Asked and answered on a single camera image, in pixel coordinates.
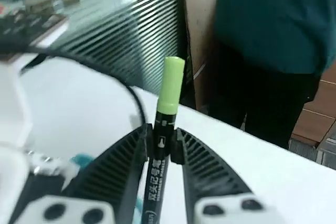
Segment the green marker cap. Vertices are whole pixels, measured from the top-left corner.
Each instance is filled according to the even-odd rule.
[[[184,60],[179,57],[165,57],[163,76],[157,111],[175,115],[180,103],[183,82]]]

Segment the person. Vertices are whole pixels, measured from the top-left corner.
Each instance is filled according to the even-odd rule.
[[[336,54],[336,0],[217,0],[210,116],[288,148]]]

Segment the wall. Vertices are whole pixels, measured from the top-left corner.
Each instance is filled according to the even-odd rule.
[[[212,22],[216,0],[185,0],[187,25],[193,61],[196,106],[199,110],[206,100],[206,64],[213,52]]]

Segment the wooden cabinet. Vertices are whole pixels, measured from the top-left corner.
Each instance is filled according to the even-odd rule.
[[[292,138],[318,145],[336,131],[335,122],[336,63],[323,74],[315,100],[304,106]]]

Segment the black pants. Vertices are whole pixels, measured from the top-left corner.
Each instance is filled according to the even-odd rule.
[[[262,140],[288,149],[303,105],[313,100],[319,78],[313,74],[271,72],[249,66],[243,57],[222,47],[218,57],[217,94],[209,115]]]

